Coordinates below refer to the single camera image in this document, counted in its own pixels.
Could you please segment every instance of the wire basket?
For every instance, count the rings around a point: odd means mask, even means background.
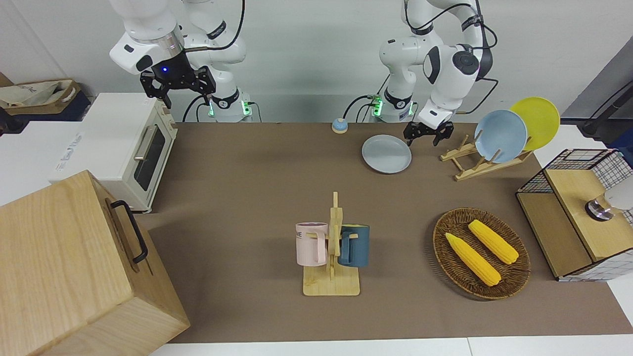
[[[518,259],[506,265],[495,256],[477,237],[470,232],[468,224],[478,219],[498,233],[518,252]],[[475,275],[453,251],[446,232],[466,241],[482,255],[500,274],[501,282],[488,287]],[[489,212],[474,208],[458,208],[445,213],[433,230],[433,249],[439,265],[446,275],[461,289],[486,300],[511,297],[523,289],[530,278],[530,258],[521,238],[501,219]]]

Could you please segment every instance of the mug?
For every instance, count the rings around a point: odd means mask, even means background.
[[[321,266],[327,260],[325,237],[328,225],[324,222],[300,222],[297,230],[297,263],[302,266]]]
[[[369,226],[343,224],[339,265],[365,267],[369,264]]]

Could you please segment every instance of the pink mug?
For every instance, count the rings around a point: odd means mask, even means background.
[[[300,222],[295,225],[297,230],[297,263],[302,266],[314,267],[325,264],[327,247],[325,237],[328,225],[324,222]]]

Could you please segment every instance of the plate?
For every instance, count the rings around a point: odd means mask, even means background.
[[[380,173],[402,172],[411,163],[411,150],[401,139],[390,135],[372,136],[363,144],[363,159]]]
[[[531,137],[525,144],[526,151],[545,146],[558,132],[560,114],[556,106],[545,98],[533,96],[519,100],[510,110],[517,113],[525,122],[527,135]]]
[[[498,233],[518,252],[518,259],[506,265],[470,232],[468,224],[478,219]],[[448,243],[446,232],[466,241],[501,274],[501,282],[488,287],[457,256]],[[433,230],[433,249],[446,275],[461,289],[487,300],[504,299],[517,294],[530,279],[530,257],[525,245],[508,224],[489,212],[474,208],[459,208],[445,213]]]
[[[510,110],[495,110],[484,116],[477,128],[475,137],[480,130],[481,136],[476,140],[477,152],[493,163],[504,163],[516,158],[527,141],[527,129],[521,117]],[[501,153],[494,159],[497,150]]]

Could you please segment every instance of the black handle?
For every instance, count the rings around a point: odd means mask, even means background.
[[[147,257],[147,245],[145,245],[145,240],[143,240],[143,235],[141,234],[141,230],[139,230],[139,226],[136,224],[136,219],[132,215],[132,209],[127,205],[123,200],[117,200],[114,203],[110,204],[112,209],[118,207],[124,207],[127,212],[127,216],[130,217],[130,222],[132,223],[132,227],[134,228],[134,232],[136,233],[136,237],[139,239],[139,245],[141,246],[141,254],[134,257],[132,262],[138,264],[140,261],[143,261]]]

